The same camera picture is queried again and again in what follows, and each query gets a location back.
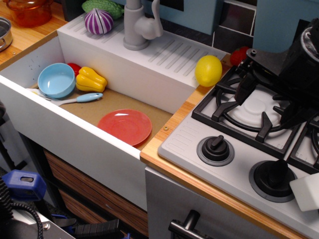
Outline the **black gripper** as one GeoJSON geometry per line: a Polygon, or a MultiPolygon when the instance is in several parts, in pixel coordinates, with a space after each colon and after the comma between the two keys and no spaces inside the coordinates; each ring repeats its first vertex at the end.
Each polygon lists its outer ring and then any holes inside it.
{"type": "MultiPolygon", "coordinates": [[[[236,102],[242,105],[257,85],[262,85],[283,97],[302,97],[303,92],[284,81],[283,76],[286,67],[296,62],[300,53],[300,49],[271,53],[250,48],[247,58],[237,68],[237,74],[242,80],[236,90],[236,102]]],[[[306,112],[302,105],[290,101],[281,114],[281,127],[295,127],[306,122],[306,112]]]]}

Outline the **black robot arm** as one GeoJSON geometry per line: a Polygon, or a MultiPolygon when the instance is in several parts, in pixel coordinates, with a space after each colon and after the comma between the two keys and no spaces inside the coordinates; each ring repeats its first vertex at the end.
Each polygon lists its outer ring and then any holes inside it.
{"type": "Polygon", "coordinates": [[[235,94],[241,105],[258,84],[290,104],[280,112],[282,128],[312,120],[319,113],[319,20],[313,19],[284,52],[248,49],[237,68],[242,77],[235,94]]]}

